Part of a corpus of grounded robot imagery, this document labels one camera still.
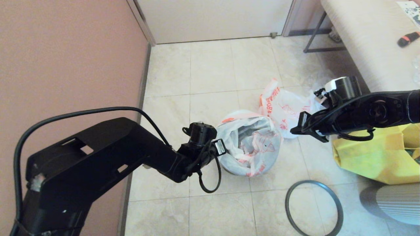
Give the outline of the used white red-drawstring trash bag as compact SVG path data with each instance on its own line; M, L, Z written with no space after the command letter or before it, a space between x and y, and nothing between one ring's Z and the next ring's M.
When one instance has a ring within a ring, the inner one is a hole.
M294 139L291 129L298 124L300 112L313 114L324 109L313 90L304 87L303 94L292 92L280 86L277 79L271 79L260 96L259 113L269 117L283 138Z

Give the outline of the new white orange-print bag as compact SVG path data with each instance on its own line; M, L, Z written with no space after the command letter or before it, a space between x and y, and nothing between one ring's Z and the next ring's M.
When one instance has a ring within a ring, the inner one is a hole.
M241 109L228 114L216 130L226 148L219 162L227 172L256 177L274 166L283 137L271 118Z

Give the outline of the clear plastic bag dark contents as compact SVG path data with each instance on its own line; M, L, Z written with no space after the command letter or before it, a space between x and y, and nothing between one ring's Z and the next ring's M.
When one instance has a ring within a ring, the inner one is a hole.
M313 91L313 93L321 88L323 88L325 86L325 84L327 84L327 82L333 80L333 79L337 79L339 77L332 77L332 73L327 71L327 72L319 72L316 74L313 74L309 79L309 82L311 83L311 90ZM319 104L320 106L322 106L317 100L316 97L314 95L315 101L317 104Z

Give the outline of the yellow fabric tote bag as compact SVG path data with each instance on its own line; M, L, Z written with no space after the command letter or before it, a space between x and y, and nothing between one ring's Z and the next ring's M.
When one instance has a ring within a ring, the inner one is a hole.
M420 124L378 128L369 141L332 143L339 167L385 184L420 182Z

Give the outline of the crumpled clear plastic wrap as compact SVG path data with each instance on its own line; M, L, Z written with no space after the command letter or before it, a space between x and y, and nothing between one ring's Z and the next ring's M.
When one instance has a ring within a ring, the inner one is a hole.
M413 67L413 81L420 86L420 54L417 55L412 61Z

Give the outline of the grey ribbed round object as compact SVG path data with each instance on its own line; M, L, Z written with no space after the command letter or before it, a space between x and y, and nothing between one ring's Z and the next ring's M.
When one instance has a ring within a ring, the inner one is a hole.
M359 199L374 216L420 226L420 183L368 187Z

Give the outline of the black orange marker pen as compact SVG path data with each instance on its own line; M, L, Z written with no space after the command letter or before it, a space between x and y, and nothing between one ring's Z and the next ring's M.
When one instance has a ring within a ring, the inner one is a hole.
M405 36L402 36L400 39L398 39L397 45L401 48L404 48L419 38L420 38L420 31L408 33Z

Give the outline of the black-white printed paper sheet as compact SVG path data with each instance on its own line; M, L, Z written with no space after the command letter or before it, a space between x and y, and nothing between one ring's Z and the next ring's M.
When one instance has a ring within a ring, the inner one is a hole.
M420 29L420 6L413 1L397 1L404 14Z

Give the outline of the white door panel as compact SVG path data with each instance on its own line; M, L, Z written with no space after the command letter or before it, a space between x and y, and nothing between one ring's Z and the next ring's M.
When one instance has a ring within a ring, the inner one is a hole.
M137 0L157 44L280 35L293 0Z

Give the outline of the black metal table frame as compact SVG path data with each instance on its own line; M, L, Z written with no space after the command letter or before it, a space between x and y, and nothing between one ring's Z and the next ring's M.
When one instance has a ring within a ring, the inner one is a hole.
M315 39L316 35L319 32L319 29L322 25L322 23L324 22L324 19L326 18L327 13L324 11L323 14L321 15L320 20L318 21L318 24L316 25L310 39L309 42L307 43L307 45L305 46L305 48L303 49L304 53L318 53L318 52L336 52L336 51L343 51L346 50L346 47L332 47L332 48L313 48L311 49L311 44L313 42L313 40Z

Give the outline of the grey door frame strip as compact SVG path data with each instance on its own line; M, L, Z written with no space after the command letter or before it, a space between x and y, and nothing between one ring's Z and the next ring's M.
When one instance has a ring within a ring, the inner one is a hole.
M126 0L126 1L128 5L130 6L130 9L133 15L135 16L135 19L138 22L138 25L141 28L146 40L149 42L149 44L152 47L156 46L156 40L153 36L152 31L150 30L150 27L148 26L146 17L143 14L143 11L140 7L140 4L138 3L138 0Z
M288 37L290 35L300 4L301 4L301 0L292 1L286 21L285 21L284 28L282 31L283 37Z

